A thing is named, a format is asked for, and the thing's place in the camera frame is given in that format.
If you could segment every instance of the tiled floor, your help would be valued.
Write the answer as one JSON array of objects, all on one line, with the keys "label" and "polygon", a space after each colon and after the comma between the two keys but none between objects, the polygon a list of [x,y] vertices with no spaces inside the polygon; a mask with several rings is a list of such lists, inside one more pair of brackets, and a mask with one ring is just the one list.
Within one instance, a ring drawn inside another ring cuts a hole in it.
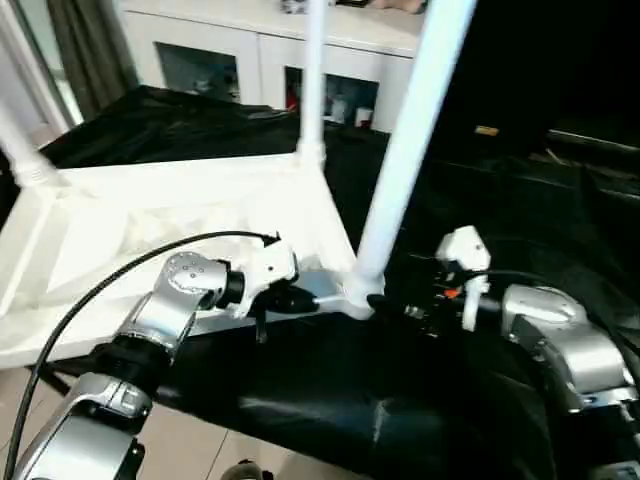
[{"label": "tiled floor", "polygon": [[[0,372],[0,473],[4,471],[7,441],[27,377],[24,369]],[[51,416],[60,399],[41,383],[25,429],[23,449]],[[218,480],[227,468],[243,459],[255,461],[278,480],[362,479],[332,465],[160,405],[154,406],[140,441],[147,450],[138,473],[142,480]]]}]

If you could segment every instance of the white cabinet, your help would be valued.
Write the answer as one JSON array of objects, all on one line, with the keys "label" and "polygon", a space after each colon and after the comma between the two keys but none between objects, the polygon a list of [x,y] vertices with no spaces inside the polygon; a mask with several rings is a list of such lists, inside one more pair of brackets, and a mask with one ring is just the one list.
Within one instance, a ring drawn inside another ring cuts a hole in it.
[{"label": "white cabinet", "polygon": [[[292,69],[304,67],[304,42],[269,35],[260,35],[259,42],[263,103],[285,108],[291,76],[295,76]],[[406,90],[412,59],[332,45],[325,48],[328,88],[332,88],[334,77],[339,77],[341,81],[336,83],[347,90],[341,92],[342,95],[359,96],[363,107],[373,109],[372,128],[390,132]],[[344,79],[357,81],[345,82]],[[355,107],[360,106],[358,100],[354,99]]]},{"label": "white cabinet", "polygon": [[[281,13],[279,1],[121,0],[141,83],[287,107],[299,96],[307,18]],[[353,124],[356,110],[373,110],[371,127],[390,132],[421,25],[421,16],[398,10],[330,8],[327,113],[341,103],[346,123]]]},{"label": "white cabinet", "polygon": [[123,17],[141,83],[263,103],[257,33],[135,12]]}]

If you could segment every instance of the white wall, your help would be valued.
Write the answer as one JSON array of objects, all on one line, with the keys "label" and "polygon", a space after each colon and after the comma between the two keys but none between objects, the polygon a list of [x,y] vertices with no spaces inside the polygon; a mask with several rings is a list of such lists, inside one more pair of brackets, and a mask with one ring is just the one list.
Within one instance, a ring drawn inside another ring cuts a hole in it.
[{"label": "white wall", "polygon": [[45,120],[29,95],[3,41],[0,37],[0,99],[12,111],[18,125],[31,135],[45,124]]}]

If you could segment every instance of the black cloth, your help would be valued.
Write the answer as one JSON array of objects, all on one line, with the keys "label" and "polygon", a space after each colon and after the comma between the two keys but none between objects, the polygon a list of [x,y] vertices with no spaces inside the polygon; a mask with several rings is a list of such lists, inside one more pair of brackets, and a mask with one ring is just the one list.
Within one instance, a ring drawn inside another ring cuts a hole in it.
[{"label": "black cloth", "polygon": [[[263,107],[141,88],[45,153],[58,167],[284,153],[298,126],[296,116]],[[328,124],[325,140],[327,181],[357,247],[387,136]],[[640,259],[628,225],[637,194],[633,180],[581,167],[428,155],[388,293],[429,301],[420,257],[473,224],[496,268],[546,275],[589,309],[635,326]],[[261,346],[249,328],[187,340],[157,400],[374,478],[557,475],[555,412],[531,362],[495,336],[436,341],[394,319],[341,315],[270,325],[269,336]],[[56,364],[74,373],[90,366]]]}]

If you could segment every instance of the curtain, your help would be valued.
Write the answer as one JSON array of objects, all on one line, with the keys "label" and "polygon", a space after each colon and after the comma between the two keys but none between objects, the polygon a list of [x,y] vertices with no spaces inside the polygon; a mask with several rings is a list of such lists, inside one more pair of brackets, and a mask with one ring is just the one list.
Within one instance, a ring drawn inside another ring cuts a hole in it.
[{"label": "curtain", "polygon": [[85,121],[128,90],[102,0],[47,0],[67,79]]}]

